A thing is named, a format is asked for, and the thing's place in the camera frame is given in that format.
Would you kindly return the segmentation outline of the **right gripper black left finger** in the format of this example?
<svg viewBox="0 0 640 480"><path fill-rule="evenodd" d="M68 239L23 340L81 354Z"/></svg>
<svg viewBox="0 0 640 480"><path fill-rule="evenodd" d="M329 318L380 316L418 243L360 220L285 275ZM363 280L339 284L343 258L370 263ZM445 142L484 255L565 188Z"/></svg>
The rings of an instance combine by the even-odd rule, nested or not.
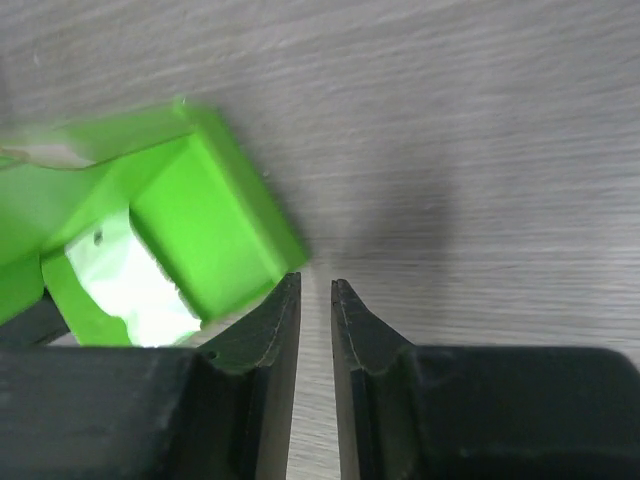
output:
<svg viewBox="0 0 640 480"><path fill-rule="evenodd" d="M195 348L1 345L5 479L282 479L301 277Z"/></svg>

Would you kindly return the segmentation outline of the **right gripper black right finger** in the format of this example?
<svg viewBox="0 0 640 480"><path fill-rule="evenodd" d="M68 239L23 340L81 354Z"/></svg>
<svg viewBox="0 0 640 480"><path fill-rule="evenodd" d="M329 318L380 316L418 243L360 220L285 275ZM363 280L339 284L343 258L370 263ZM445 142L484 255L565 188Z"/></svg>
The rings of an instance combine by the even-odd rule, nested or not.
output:
<svg viewBox="0 0 640 480"><path fill-rule="evenodd" d="M345 479L635 479L639 373L567 346L416 345L331 286Z"/></svg>

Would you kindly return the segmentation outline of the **green paper box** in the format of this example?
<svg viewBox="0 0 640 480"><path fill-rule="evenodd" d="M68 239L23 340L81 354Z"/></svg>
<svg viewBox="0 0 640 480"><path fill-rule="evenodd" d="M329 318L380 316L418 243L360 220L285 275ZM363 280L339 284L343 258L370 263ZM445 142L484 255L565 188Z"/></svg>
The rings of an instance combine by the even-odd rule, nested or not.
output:
<svg viewBox="0 0 640 480"><path fill-rule="evenodd" d="M176 140L183 141L183 153L135 200L132 220L196 315L199 331L259 299L308 259L217 111L178 101L58 127L14 128L1 135L1 170L16 162L84 168ZM39 344L68 333L76 338L50 294L1 322L2 343Z"/></svg>

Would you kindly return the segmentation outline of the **small clear plastic bag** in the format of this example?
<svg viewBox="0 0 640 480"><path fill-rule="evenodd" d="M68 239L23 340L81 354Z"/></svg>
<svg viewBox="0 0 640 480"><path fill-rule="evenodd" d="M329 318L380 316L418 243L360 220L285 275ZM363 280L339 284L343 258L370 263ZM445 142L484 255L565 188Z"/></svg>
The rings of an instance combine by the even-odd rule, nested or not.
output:
<svg viewBox="0 0 640 480"><path fill-rule="evenodd" d="M82 344L170 345L200 322L134 226L181 140L84 168L1 170L1 322L50 294Z"/></svg>

